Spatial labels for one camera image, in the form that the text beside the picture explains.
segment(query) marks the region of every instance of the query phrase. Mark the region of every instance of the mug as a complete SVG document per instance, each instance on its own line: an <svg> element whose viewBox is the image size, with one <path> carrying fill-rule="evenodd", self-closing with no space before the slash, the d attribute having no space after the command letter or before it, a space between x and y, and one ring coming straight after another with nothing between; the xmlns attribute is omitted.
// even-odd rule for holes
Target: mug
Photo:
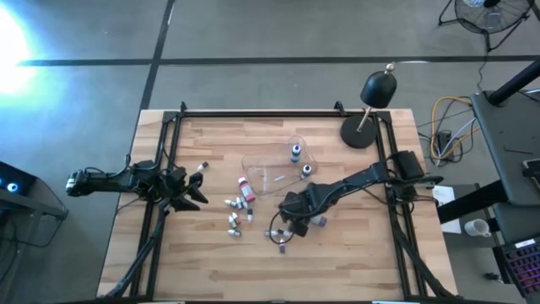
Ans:
<svg viewBox="0 0 540 304"><path fill-rule="evenodd" d="M469 236L483 236L483 237L491 236L491 232L489 232L488 222L481 219L468 221L465 224L465 232Z"/></svg>

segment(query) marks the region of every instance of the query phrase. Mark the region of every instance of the wooden table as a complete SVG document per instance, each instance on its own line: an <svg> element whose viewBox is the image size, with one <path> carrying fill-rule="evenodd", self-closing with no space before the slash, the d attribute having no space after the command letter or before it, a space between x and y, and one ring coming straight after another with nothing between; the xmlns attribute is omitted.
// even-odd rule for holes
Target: wooden table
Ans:
<svg viewBox="0 0 540 304"><path fill-rule="evenodd" d="M163 111L142 111L132 147L133 161L154 158L162 116ZM398 148L414 151L424 166L412 111L391 110L391 117ZM245 213L241 213L242 238L234 239L226 232L231 209L225 207L224 200L239 195L241 159L244 155L265 153L259 144L282 143L293 135L301 136L319 164L318 172L311 177L313 182L335 182L379 161L375 144L368 149L351 149L342 142L342 121L298 117L184 118L176 164L185 166L188 174L195 172L203 161L210 164L201 188L210 203L200 204L200 212L168 216L154 299L401 300L388 208L367 193L342 198L325 214L326 228L311 227L305 238L297 236L287 244L284 255L263 236L283 197L258 199L254 203L255 219L250 224ZM168 134L169 143L172 130ZM370 190L384 198L382 186ZM120 205L133 198L131 194L122 194ZM99 294L110 290L132 263L143 212L141 202L116 216ZM413 222L422 259L446 289L456 293L435 205L417 202ZM407 262L407 267L412 289L416 291L412 264ZM145 265L143 269L142 293L148 268Z"/></svg>

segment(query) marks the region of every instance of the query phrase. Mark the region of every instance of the black lamp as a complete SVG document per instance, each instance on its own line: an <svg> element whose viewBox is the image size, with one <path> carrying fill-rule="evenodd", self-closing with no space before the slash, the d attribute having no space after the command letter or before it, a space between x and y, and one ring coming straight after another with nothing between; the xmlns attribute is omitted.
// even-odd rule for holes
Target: black lamp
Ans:
<svg viewBox="0 0 540 304"><path fill-rule="evenodd" d="M375 125L368 119L372 108L386 108L394 96L397 81L392 72L396 69L393 63L386 65L384 72L371 74L364 84L360 99L368 105L364 115L355 115L345 119L341 126L341 139L349 147L367 148L375 141Z"/></svg>

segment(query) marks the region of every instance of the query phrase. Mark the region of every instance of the yellow cable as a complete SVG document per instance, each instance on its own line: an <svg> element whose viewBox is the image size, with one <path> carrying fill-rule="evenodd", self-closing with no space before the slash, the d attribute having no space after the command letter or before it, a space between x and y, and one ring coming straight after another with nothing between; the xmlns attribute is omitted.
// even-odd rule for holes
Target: yellow cable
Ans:
<svg viewBox="0 0 540 304"><path fill-rule="evenodd" d="M441 97L433 104L433 108L431 110L431 143L430 143L431 151L430 152L431 152L431 157L433 159L435 159L435 160L443 160L446 157L448 157L448 155L450 155L454 151L454 149L456 149L459 146L460 142L462 142L464 139L470 137L471 135L473 135L474 133L476 133L479 130L479 128L476 128L472 132L469 132L469 133L467 133L465 135L462 135L461 137L459 137L457 142L454 143L452 145L452 147L444 155L438 156L435 153L435 112L437 110L437 106L443 100L455 100L455 101L460 101L460 102L466 103L468 105L472 104L472 102L469 99L463 99L463 98L454 97L454 96Z"/></svg>

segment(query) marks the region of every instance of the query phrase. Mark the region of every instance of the concrete floor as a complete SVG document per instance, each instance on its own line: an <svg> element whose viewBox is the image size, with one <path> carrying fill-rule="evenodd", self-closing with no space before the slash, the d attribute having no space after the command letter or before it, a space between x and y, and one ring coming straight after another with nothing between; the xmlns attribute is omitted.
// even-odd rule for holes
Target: concrete floor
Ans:
<svg viewBox="0 0 540 304"><path fill-rule="evenodd" d="M457 24L437 28L445 3L179 0L170 18L163 58L482 56L480 35ZM3 1L0 11L13 17L11 25L16 26L11 29L23 33L27 52L17 48L18 43L8 44L0 50L0 60L19 55L35 60L152 58L165 5L165 0ZM539 30L540 22L532 16L493 54L538 54ZM488 63L483 87L497 88L528 63ZM417 124L428 122L439 97L477 91L480 65L398 63L398 89L391 107L412 108ZM382 63L163 66L149 108L177 108L182 100L199 109L329 108L335 100L346 107L361 107L359 92L365 79L383 67ZM84 166L121 168L149 66L4 70L9 73L0 75L0 83L8 84L0 85L0 160L41 177L71 211L49 247L31 248L25 254L12 303L93 298L118 195L70 198L64 194L66 177ZM538 81L530 85L537 87ZM450 114L463 109L455 105ZM467 113L450 118L443 127L456 131L471 117ZM496 180L482 134L474 139L473 152L461 163L444 168L429 165L429 171L444 176L447 184L483 185ZM460 244L448 242L461 295L522 301L513 286L478 277L494 270L489 252L470 242L466 247Z"/></svg>

